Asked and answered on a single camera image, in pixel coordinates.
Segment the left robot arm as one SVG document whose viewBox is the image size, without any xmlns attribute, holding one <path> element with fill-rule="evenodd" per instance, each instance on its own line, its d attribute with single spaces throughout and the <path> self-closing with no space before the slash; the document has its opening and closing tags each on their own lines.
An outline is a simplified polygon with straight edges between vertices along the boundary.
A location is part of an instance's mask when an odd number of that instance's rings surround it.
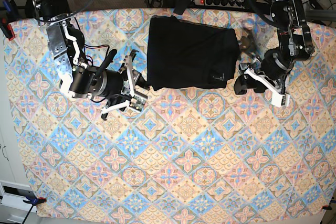
<svg viewBox="0 0 336 224">
<path fill-rule="evenodd" d="M 234 92 L 236 95 L 244 95 L 249 89 L 256 93 L 270 90 L 273 106 L 288 106 L 289 74 L 296 62 L 309 60 L 314 53 L 302 0 L 271 0 L 271 19 L 263 14 L 254 0 L 247 1 L 265 23 L 277 29 L 279 46 L 267 50 L 261 57 L 251 33 L 240 39 L 240 49 L 251 57 L 252 62 L 239 64 Z"/>
</svg>

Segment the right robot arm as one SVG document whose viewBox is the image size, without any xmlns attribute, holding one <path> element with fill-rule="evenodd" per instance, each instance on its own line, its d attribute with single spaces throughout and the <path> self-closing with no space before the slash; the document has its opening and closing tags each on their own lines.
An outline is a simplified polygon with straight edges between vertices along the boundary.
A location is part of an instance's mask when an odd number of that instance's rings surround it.
<svg viewBox="0 0 336 224">
<path fill-rule="evenodd" d="M 108 69 L 117 54 L 116 49 L 108 49 L 103 62 L 95 66 L 85 54 L 88 46 L 83 33 L 70 22 L 73 13 L 68 0 L 30 1 L 34 7 L 33 18 L 40 26 L 46 25 L 48 47 L 61 79 L 60 92 L 63 95 L 75 99 L 88 98 L 92 102 L 96 97 L 101 102 L 107 101 L 101 109 L 103 120 L 113 110 L 143 110 L 148 98 L 136 87 L 148 90 L 149 86 L 141 73 L 133 68 L 137 50 L 124 57 L 118 71 Z"/>
</svg>

